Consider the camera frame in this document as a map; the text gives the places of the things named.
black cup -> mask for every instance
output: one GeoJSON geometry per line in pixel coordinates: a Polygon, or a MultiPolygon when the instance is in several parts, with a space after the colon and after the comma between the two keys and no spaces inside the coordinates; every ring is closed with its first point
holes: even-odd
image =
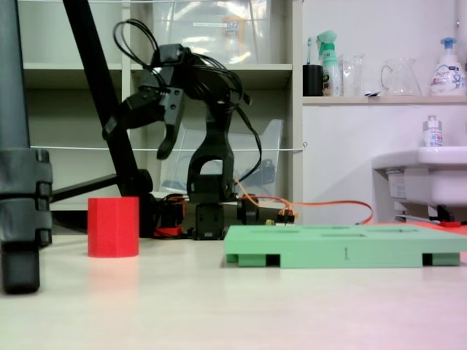
{"type": "Polygon", "coordinates": [[[308,64],[304,66],[304,96],[323,95],[323,66],[308,64]]]}

spray bottle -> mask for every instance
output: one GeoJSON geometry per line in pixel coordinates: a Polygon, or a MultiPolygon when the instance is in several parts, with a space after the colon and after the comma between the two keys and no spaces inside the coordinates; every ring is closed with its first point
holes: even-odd
{"type": "Polygon", "coordinates": [[[317,37],[320,45],[320,59],[323,65],[323,95],[341,95],[341,74],[339,71],[339,61],[336,57],[336,47],[334,42],[337,34],[334,31],[325,31],[317,37]]]}
{"type": "Polygon", "coordinates": [[[441,43],[444,45],[444,56],[436,67],[431,82],[431,95],[464,96],[467,94],[466,72],[459,63],[458,56],[453,53],[456,39],[445,38],[441,43]]]}

soap bottle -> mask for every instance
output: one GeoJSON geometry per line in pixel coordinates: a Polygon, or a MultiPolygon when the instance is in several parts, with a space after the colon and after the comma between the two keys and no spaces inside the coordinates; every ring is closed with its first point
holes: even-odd
{"type": "Polygon", "coordinates": [[[466,71],[459,63],[458,56],[453,53],[456,39],[445,38],[441,43],[444,45],[444,56],[436,67],[431,82],[431,95],[464,96],[467,94],[466,71]]]}
{"type": "Polygon", "coordinates": [[[423,123],[423,141],[425,147],[443,146],[443,125],[436,115],[428,115],[428,121],[423,123]]]}
{"type": "Polygon", "coordinates": [[[323,95],[340,96],[342,89],[341,72],[339,61],[336,57],[336,47],[334,42],[337,34],[333,31],[325,31],[318,35],[320,45],[320,59],[323,65],[323,95]]]}

toothbrush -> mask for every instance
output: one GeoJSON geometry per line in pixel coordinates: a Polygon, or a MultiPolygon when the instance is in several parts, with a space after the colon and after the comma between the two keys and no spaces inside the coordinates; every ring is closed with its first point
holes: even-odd
{"type": "Polygon", "coordinates": [[[312,64],[312,38],[309,37],[308,38],[308,57],[306,59],[306,64],[307,66],[309,66],[310,64],[312,64]]]}

white table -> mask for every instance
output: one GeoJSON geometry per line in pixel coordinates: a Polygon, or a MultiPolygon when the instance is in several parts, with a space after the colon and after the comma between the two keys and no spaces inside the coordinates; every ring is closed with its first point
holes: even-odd
{"type": "Polygon", "coordinates": [[[54,236],[40,292],[0,296],[1,350],[467,349],[466,266],[239,269],[219,241],[86,253],[54,236]]]}

